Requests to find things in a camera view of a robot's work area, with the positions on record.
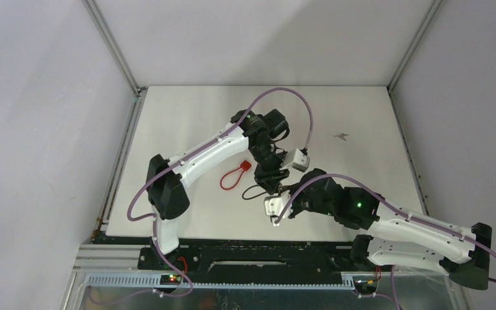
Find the red cable lock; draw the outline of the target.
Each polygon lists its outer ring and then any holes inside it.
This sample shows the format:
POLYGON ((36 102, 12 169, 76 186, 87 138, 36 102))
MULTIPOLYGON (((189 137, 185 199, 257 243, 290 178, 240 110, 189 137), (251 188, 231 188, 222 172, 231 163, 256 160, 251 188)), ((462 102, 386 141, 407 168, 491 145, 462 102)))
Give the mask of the red cable lock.
POLYGON ((230 191, 233 190, 241 179, 243 178, 243 175, 250 171, 252 167, 252 163, 248 160, 244 160, 239 164, 239 166, 227 173, 225 173, 219 182, 220 188, 224 191, 230 191))

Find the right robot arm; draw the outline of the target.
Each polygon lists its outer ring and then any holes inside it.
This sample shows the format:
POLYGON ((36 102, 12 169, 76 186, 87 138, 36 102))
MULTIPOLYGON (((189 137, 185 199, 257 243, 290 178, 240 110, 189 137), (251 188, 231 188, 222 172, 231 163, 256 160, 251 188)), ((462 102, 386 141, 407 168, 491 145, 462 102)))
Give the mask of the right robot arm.
POLYGON ((435 271, 474 290, 489 286, 492 228, 485 223, 463 227, 414 213, 360 183, 343 187, 321 169, 291 186, 281 215, 293 219, 303 211, 359 232, 349 253, 356 269, 401 265, 435 271))

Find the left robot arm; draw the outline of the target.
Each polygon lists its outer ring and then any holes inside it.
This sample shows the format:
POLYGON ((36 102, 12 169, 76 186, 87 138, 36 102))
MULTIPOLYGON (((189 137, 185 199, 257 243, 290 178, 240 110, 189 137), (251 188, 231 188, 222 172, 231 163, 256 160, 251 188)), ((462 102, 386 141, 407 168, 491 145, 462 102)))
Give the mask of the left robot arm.
POLYGON ((157 241, 153 260, 163 269, 177 264, 179 218, 189 208, 187 189, 208 170, 226 159, 248 150, 256 162, 254 180, 268 194, 275 194, 289 171, 283 169, 285 151, 277 152, 276 142, 288 136, 285 116, 273 109, 265 115, 242 111, 231 122, 200 146, 164 159, 154 156, 149 162, 147 179, 155 178, 147 188, 149 203, 157 214, 157 241))

